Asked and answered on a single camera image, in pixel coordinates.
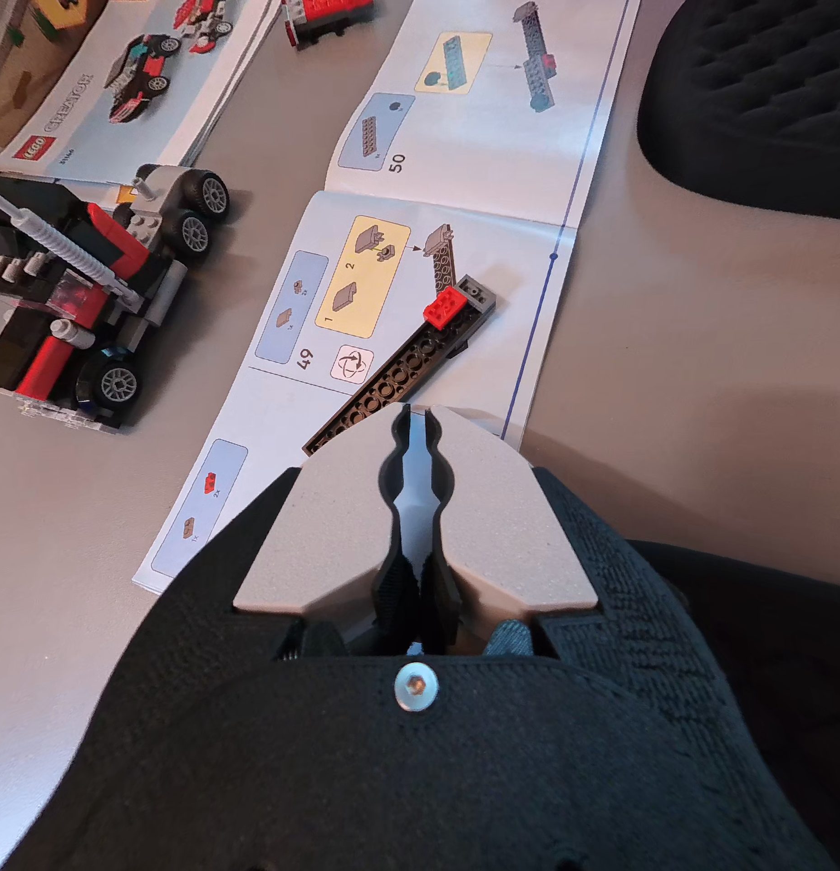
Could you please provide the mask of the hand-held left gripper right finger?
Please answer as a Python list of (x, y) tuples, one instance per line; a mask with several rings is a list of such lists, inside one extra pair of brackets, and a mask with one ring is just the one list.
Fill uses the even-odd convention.
[(450, 408), (426, 411), (439, 499), (424, 570), (424, 643), (445, 651), (459, 627), (488, 639), (501, 621), (583, 612), (599, 598), (533, 467)]

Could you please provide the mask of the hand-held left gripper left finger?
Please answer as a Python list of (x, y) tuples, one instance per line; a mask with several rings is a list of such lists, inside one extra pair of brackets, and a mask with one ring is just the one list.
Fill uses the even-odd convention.
[(301, 472), (233, 600), (242, 612), (330, 621), (361, 654), (403, 654), (419, 587), (394, 500), (410, 409), (392, 403), (337, 435)]

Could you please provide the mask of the long black lego plate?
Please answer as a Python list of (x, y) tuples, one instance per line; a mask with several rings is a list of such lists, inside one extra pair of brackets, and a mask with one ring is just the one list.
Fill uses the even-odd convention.
[(313, 455), (339, 433), (375, 412), (391, 403), (407, 401), (447, 358), (458, 353), (491, 313), (481, 318), (467, 301), (443, 331), (423, 318), (423, 323), (314, 434), (303, 451)]

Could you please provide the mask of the small dark lego plate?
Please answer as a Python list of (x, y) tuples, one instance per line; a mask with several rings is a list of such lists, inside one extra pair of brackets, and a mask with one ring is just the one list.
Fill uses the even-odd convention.
[(496, 295), (467, 274), (458, 280), (456, 289), (479, 312), (481, 318), (487, 317), (496, 308)]

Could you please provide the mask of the grey red lego assembly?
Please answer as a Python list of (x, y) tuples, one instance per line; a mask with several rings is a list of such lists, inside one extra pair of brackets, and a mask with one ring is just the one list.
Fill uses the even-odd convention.
[(352, 24), (369, 21), (374, 1), (281, 1), (290, 45), (303, 49), (327, 33), (342, 36)]

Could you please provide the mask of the black red lego truck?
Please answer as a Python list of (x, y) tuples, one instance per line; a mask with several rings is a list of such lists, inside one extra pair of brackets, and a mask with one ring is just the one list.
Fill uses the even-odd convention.
[(0, 393), (22, 412), (116, 431), (138, 400), (137, 351), (230, 210), (213, 171), (144, 165), (106, 212), (55, 182), (0, 176)]

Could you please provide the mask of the open lego instruction booklet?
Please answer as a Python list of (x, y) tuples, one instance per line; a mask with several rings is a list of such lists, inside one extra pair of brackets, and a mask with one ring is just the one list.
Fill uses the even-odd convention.
[(465, 274), (498, 297), (422, 387), (517, 449), (639, 11), (414, 2), (305, 209), (226, 401), (133, 581), (162, 593)]

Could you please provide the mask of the lego set box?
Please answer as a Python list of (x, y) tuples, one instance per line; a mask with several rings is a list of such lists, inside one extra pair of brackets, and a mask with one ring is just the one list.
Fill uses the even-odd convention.
[(31, 119), (105, 1), (0, 1), (0, 150)]

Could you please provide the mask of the black quilted wrist pad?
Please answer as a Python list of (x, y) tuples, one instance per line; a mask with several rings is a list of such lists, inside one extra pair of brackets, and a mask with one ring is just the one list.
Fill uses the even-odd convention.
[(687, 1), (637, 123), (665, 179), (719, 201), (840, 220), (840, 1)]
[(686, 598), (766, 764), (840, 868), (840, 586), (631, 545)]

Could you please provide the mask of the car cover instruction booklet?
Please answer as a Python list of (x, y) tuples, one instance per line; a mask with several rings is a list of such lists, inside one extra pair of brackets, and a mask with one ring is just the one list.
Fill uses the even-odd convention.
[(272, 26), (278, 2), (108, 2), (0, 172), (128, 184), (143, 164), (188, 166)]

